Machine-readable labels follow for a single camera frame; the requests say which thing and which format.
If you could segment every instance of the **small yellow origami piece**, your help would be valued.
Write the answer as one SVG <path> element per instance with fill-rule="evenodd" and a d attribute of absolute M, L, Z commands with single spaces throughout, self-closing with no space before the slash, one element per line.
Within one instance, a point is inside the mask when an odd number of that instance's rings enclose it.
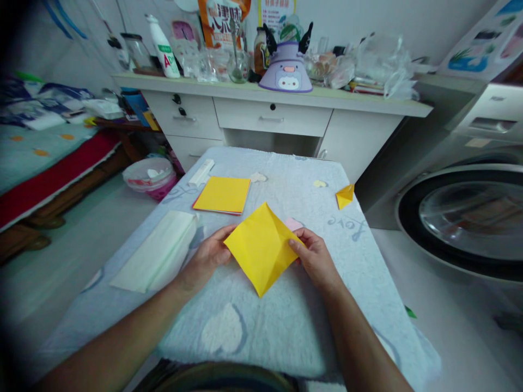
<path fill-rule="evenodd" d="M 289 240 L 300 241 L 263 203 L 224 241 L 260 298 L 297 259 Z"/>
<path fill-rule="evenodd" d="M 336 199 L 338 199 L 338 208 L 340 210 L 344 209 L 349 205 L 354 197 L 354 184 L 346 186 L 341 191 L 336 193 Z"/>

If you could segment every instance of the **table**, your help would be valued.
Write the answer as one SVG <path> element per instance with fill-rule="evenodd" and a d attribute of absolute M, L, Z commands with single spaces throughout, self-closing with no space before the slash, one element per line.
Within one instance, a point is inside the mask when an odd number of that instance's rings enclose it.
<path fill-rule="evenodd" d="M 229 145 L 339 162 L 355 183 L 405 116 L 432 110 L 323 87 L 297 94 L 132 72 L 113 78 L 142 92 L 186 173 L 208 148 Z"/>
<path fill-rule="evenodd" d="M 380 251 L 356 200 L 340 211 L 335 193 L 348 185 L 339 163 L 275 153 L 217 147 L 211 175 L 249 177 L 243 216 L 199 212 L 199 228 L 188 260 L 218 228 L 239 223 L 268 202 L 281 220 L 292 217 L 325 239 L 343 281 L 380 341 L 415 389 L 439 371 L 439 356 L 410 322 Z M 105 264 L 101 278 L 74 301 L 40 355 L 73 352 L 147 300 L 141 294 L 109 286 L 129 257 L 169 210 L 189 213 L 199 188 L 188 186 L 199 164 Z M 316 188 L 315 180 L 326 183 Z M 207 286 L 179 314 L 158 346 L 158 355 L 193 363 L 231 360 L 260 365 L 294 376 L 338 374 L 330 326 L 321 299 L 301 266 L 290 266 L 259 298 L 236 262 L 219 268 Z"/>

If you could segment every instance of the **snack bag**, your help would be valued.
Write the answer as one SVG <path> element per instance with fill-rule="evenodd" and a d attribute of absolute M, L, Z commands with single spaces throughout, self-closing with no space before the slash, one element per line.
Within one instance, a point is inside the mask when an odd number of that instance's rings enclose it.
<path fill-rule="evenodd" d="M 203 35 L 207 47 L 233 48 L 230 18 L 236 22 L 236 46 L 242 48 L 240 23 L 251 9 L 251 0 L 198 0 L 202 17 Z"/>

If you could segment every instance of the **hand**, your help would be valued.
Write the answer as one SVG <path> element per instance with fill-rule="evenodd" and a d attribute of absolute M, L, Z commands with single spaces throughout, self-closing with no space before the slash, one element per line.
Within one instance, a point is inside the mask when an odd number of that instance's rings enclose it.
<path fill-rule="evenodd" d="M 209 281 L 215 269 L 231 260 L 230 250 L 223 241 L 236 229 L 237 225 L 222 227 L 203 241 L 187 266 L 178 274 L 173 283 L 195 295 Z"/>
<path fill-rule="evenodd" d="M 336 290 L 339 285 L 345 286 L 323 238 L 306 228 L 297 229 L 294 234 L 305 247 L 294 240 L 289 240 L 289 246 L 300 257 L 314 286 L 322 293 Z"/>

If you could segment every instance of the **pink bucket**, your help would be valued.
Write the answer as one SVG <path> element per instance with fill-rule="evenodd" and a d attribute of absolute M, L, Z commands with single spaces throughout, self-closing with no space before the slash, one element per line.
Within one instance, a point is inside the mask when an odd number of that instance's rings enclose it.
<path fill-rule="evenodd" d="M 146 194 L 151 196 L 153 199 L 155 199 L 159 203 L 171 191 L 171 189 L 176 185 L 177 182 L 178 182 L 178 177 L 173 175 L 173 177 L 169 180 L 169 182 L 166 183 L 164 186 L 162 186 L 158 189 L 155 189 L 153 191 L 146 191 Z"/>

